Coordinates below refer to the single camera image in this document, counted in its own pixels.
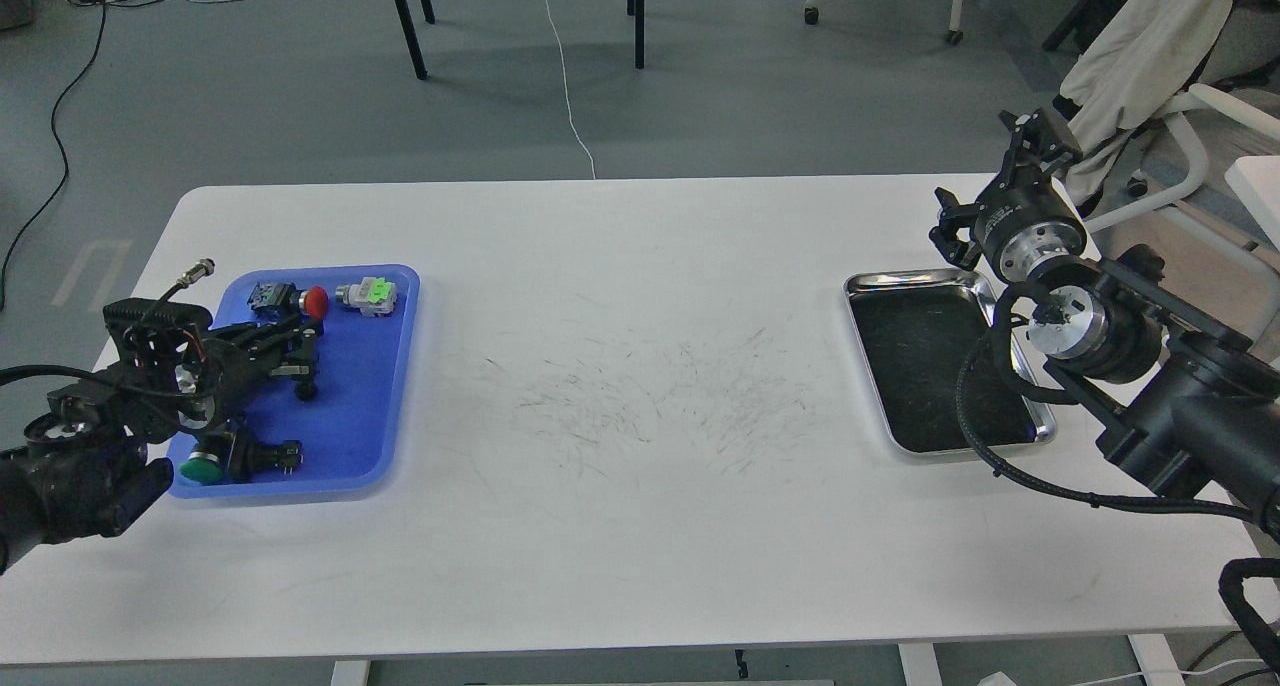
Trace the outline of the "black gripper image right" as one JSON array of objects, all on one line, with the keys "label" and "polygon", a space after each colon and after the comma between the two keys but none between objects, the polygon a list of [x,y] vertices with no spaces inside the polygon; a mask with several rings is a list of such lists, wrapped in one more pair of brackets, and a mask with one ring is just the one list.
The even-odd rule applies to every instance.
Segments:
[{"label": "black gripper image right", "polygon": [[[1000,122],[1010,134],[1000,175],[973,203],[936,188],[940,211],[929,241],[952,267],[972,273],[984,261],[1001,282],[1027,282],[1051,259],[1084,253],[1087,232],[1052,180],[1083,161],[1084,152],[1053,109],[1029,115],[1002,109]],[[964,229],[970,241],[960,238]]]}]

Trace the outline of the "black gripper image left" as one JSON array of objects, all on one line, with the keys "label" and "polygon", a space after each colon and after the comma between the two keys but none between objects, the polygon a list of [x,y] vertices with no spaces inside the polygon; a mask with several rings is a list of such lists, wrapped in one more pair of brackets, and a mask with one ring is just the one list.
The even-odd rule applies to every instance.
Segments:
[{"label": "black gripper image left", "polygon": [[[161,443],[183,433],[204,439],[247,425],[250,393],[270,381],[317,392],[317,317],[211,326],[207,308],[160,299],[116,299],[102,308],[118,361],[105,371],[102,424]],[[248,372],[247,381],[243,380]]]}]

